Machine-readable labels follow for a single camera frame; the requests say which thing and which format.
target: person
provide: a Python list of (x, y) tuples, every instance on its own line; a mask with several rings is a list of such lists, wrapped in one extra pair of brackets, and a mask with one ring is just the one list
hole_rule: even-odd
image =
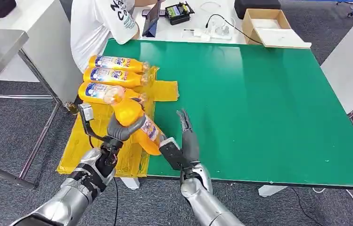
[(83, 73), (89, 58), (101, 55), (107, 41), (123, 45), (138, 39), (140, 29), (131, 16), (134, 6), (155, 4), (157, 0), (73, 0), (71, 9), (71, 52)]

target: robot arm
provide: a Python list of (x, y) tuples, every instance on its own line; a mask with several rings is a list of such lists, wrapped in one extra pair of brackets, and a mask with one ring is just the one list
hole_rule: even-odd
[(182, 149), (171, 137), (160, 151), (174, 170), (181, 171), (181, 193), (201, 226), (244, 226), (214, 195), (210, 174), (198, 160), (199, 148), (186, 111), (177, 112), (182, 124)]
[(93, 110), (90, 104), (78, 106), (83, 128), (89, 136), (103, 141), (100, 148), (90, 149), (79, 165), (62, 183), (60, 190), (45, 204), (20, 218), (11, 226), (74, 226), (86, 208), (99, 196), (115, 175), (117, 155), (123, 141), (140, 128), (145, 118), (128, 127), (122, 127), (113, 116), (108, 126), (108, 136), (96, 135), (90, 127)]
[(62, 183), (60, 190), (45, 204), (12, 226), (74, 226), (115, 174), (116, 154), (107, 147), (92, 148)]

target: stainless steel table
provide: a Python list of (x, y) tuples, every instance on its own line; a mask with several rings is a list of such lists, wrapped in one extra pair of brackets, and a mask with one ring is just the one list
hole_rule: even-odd
[(26, 188), (34, 188), (34, 184), (29, 181), (26, 181), (25, 177), (32, 164), (32, 161), (34, 160), (43, 142), (44, 137), (47, 134), (47, 131), (49, 130), (51, 123), (53, 122), (54, 116), (56, 115), (58, 109), (61, 106), (61, 101), (54, 93), (54, 91), (50, 88), (48, 83), (45, 81), (45, 79), (43, 78), (39, 70), (34, 66), (30, 58), (22, 50), (22, 46), (26, 43), (27, 40), (28, 40), (28, 35), (24, 31), (0, 29), (0, 73), (7, 66), (7, 64), (14, 57), (14, 55), (18, 53), (18, 55), (22, 58), (22, 60), (26, 63), (26, 65), (29, 67), (32, 73), (37, 77), (40, 83), (46, 88), (46, 90), (50, 95), (0, 95), (0, 98), (54, 99), (56, 101), (56, 106), (51, 112), (51, 115), (47, 120), (46, 125), (44, 126), (35, 146), (33, 147), (33, 150), (29, 155), (20, 175), (15, 176), (0, 169), (0, 177)]

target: plastic bottle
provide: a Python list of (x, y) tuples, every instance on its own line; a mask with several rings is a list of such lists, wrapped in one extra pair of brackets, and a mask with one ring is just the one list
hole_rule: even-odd
[(121, 95), (124, 95), (126, 98), (139, 98), (141, 102), (145, 102), (147, 99), (146, 94), (137, 93), (132, 89), (88, 81), (82, 83), (82, 85), (79, 87), (78, 94), (79, 98), (83, 101), (89, 103), (106, 104), (103, 98), (106, 92), (109, 90), (122, 90), (120, 93)]
[(131, 58), (93, 55), (89, 59), (89, 67), (104, 67), (143, 73), (150, 68), (150, 65), (147, 62), (140, 62)]
[(104, 100), (110, 104), (115, 113), (116, 119), (123, 126), (130, 126), (137, 119), (144, 116), (146, 118), (143, 126), (134, 134), (141, 147), (149, 154), (160, 155), (159, 145), (162, 131), (144, 113), (141, 105), (129, 98), (125, 98), (122, 89), (112, 89), (107, 91)]
[(137, 86), (146, 85), (148, 83), (148, 74), (144, 73), (140, 75), (134, 72), (110, 68), (89, 67), (83, 74), (83, 80), (132, 89)]

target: green table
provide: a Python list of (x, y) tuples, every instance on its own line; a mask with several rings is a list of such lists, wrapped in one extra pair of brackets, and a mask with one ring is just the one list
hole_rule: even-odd
[[(160, 67), (177, 102), (157, 102), (155, 122), (181, 142), (185, 108), (213, 179), (353, 188), (353, 125), (310, 50), (253, 45), (109, 40), (106, 56)], [(162, 156), (148, 175), (179, 176)]]

